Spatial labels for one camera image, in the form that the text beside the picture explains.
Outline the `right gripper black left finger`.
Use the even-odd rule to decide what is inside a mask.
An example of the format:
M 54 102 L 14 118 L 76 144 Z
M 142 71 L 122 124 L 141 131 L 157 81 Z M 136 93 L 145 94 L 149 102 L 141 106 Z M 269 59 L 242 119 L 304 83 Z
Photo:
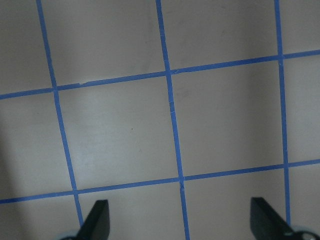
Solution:
M 110 235 L 108 200 L 97 200 L 78 231 L 76 240 L 107 240 Z

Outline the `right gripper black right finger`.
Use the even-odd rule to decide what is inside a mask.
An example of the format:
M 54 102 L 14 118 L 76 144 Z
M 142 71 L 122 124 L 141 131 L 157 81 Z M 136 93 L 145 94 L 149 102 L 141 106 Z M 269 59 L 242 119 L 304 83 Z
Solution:
M 250 230 L 256 240 L 294 240 L 295 231 L 263 197 L 250 200 Z

